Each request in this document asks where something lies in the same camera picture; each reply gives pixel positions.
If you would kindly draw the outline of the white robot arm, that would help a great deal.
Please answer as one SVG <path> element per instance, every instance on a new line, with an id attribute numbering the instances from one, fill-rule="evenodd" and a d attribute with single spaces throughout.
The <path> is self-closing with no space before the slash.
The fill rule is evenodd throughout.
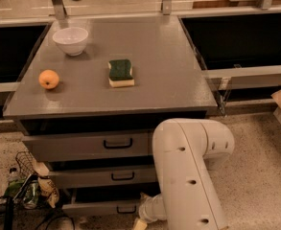
<path id="1" fill-rule="evenodd" d="M 157 126 L 152 154 L 160 194 L 141 195 L 132 230 L 167 222 L 167 230 L 227 230 L 209 171 L 232 154 L 230 129 L 214 120 L 170 119 Z"/>

